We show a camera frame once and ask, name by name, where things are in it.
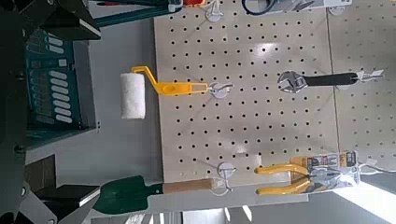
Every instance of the pliers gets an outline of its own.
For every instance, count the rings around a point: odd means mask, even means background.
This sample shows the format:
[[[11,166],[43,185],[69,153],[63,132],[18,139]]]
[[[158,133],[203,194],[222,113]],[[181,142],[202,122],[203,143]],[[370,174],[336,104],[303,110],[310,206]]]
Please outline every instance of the pliers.
[[[281,172],[294,172],[302,175],[302,177],[291,185],[276,188],[261,188],[257,189],[256,193],[259,195],[304,193],[310,186],[315,186],[315,184],[320,184],[324,187],[330,186],[336,183],[337,177],[341,175],[339,171],[330,168],[318,168],[309,172],[305,167],[296,164],[278,164],[269,167],[260,167],[254,170],[254,173],[258,175],[273,175]]]

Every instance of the white roller cover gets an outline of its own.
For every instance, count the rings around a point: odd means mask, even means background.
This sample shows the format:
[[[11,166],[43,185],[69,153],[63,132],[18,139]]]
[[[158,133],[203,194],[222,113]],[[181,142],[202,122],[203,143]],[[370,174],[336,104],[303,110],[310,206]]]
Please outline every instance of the white roller cover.
[[[137,73],[120,75],[121,118],[143,119],[146,116],[145,77]]]

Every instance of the yellow roller handle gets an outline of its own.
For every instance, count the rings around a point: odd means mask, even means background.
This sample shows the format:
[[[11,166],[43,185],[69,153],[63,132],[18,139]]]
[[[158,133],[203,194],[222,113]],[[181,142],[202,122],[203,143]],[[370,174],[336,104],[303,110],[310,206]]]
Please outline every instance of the yellow roller handle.
[[[306,168],[295,164],[277,164],[254,169],[254,173],[258,175],[273,175],[280,172],[295,172],[301,175],[309,175]]]
[[[279,187],[279,188],[262,188],[262,189],[257,189],[256,193],[258,195],[270,195],[270,194],[293,194],[293,193],[301,193],[308,188],[308,186],[311,184],[308,178],[302,178],[295,183],[285,186],[285,187]]]
[[[157,82],[147,66],[137,66],[132,68],[133,73],[143,72],[148,76],[149,81],[155,91],[160,95],[174,96],[191,93],[205,93],[209,90],[207,83],[194,82]]]

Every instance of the pegboard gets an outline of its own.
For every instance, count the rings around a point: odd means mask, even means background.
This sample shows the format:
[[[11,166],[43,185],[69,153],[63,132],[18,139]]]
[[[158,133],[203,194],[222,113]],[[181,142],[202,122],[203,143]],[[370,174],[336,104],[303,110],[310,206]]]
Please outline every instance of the pegboard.
[[[289,94],[276,85],[287,70],[331,73],[326,10],[252,17],[240,1],[221,1],[220,10],[218,22],[200,8],[155,19],[160,81],[234,84],[221,100],[159,97],[164,180],[217,176],[228,161],[237,168],[232,186],[286,181],[253,170],[338,150],[333,88]]]
[[[361,161],[396,169],[396,3],[354,1],[329,15],[334,73],[385,69],[385,78],[336,91],[340,149],[355,148]]]

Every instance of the black metal frame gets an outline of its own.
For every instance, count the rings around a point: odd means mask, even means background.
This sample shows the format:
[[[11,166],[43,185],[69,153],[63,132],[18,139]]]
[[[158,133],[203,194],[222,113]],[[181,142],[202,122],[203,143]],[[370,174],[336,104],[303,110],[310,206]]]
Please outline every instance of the black metal frame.
[[[60,11],[65,11],[64,0],[1,0],[0,1],[0,223],[13,223],[22,201],[23,170],[25,150],[29,145],[26,138],[27,94],[25,80],[25,44],[30,35],[46,24],[51,32],[60,37],[75,39],[100,38],[84,30],[80,24],[57,22],[70,21]],[[73,14],[83,18],[97,28],[88,10],[78,9]]]

